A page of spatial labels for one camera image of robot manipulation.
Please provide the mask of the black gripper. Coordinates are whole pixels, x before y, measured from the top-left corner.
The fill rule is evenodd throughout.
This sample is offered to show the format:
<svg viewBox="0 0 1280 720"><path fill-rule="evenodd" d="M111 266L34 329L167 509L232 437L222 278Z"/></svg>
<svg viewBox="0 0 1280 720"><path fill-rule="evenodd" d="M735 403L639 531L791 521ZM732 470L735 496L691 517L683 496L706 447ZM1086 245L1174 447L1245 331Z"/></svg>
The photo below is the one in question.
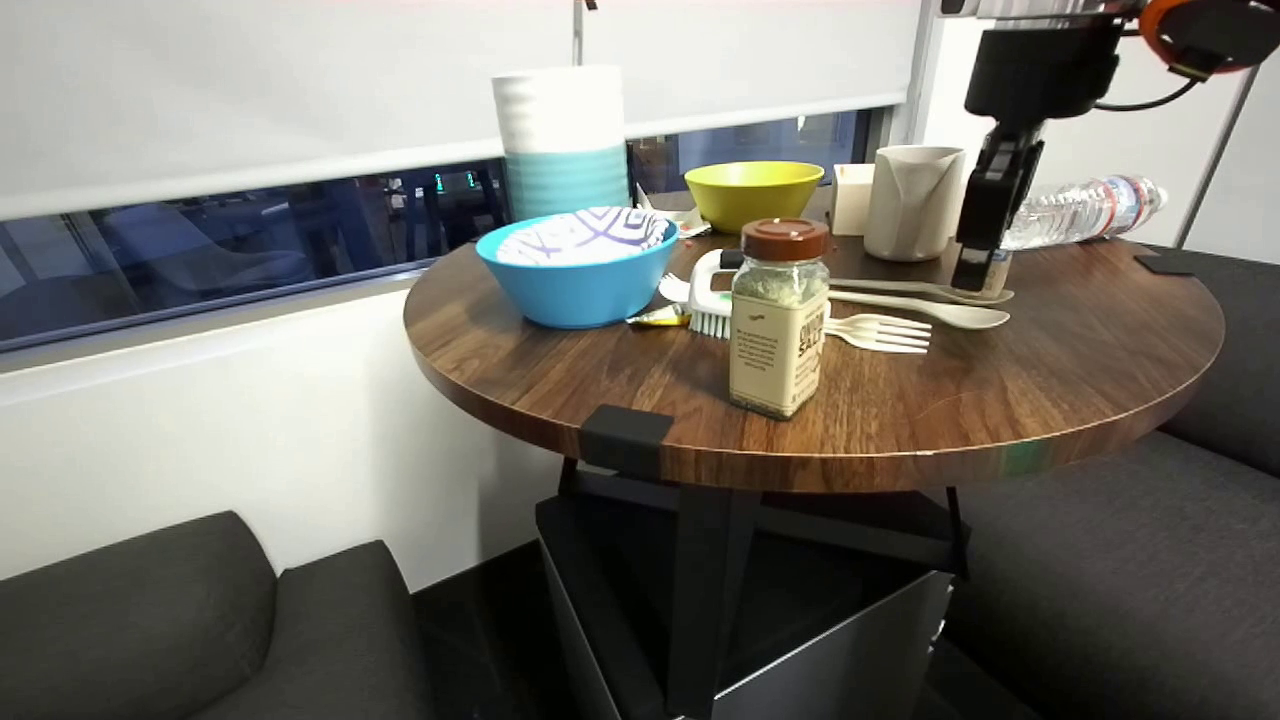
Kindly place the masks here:
<svg viewBox="0 0 1280 720"><path fill-rule="evenodd" d="M1027 245L1025 199L1041 168L1041 125L1086 116L1112 86L1126 25L1109 11L998 16L977 49L966 107L988 133L966 188L954 284L982 291L998 254Z"/></svg>

